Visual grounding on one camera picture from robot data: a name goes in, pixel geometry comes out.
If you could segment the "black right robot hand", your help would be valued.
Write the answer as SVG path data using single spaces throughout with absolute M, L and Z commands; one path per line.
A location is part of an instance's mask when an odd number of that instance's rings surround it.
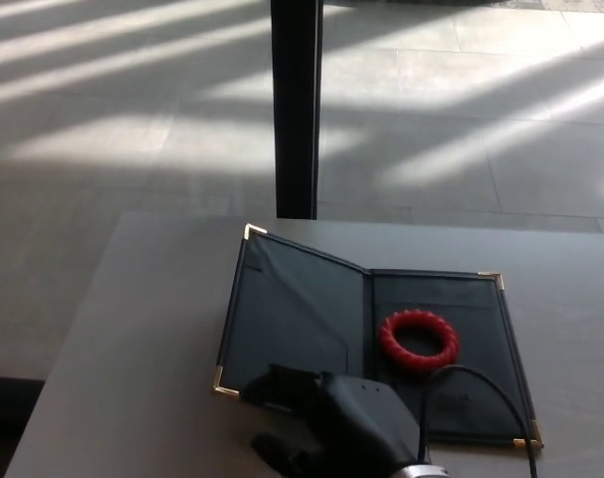
M 241 400 L 289 412 L 317 442 L 304 449 L 271 432 L 254 436 L 257 456 L 282 477 L 418 477 L 418 420 L 390 386 L 280 365 L 249 382 Z

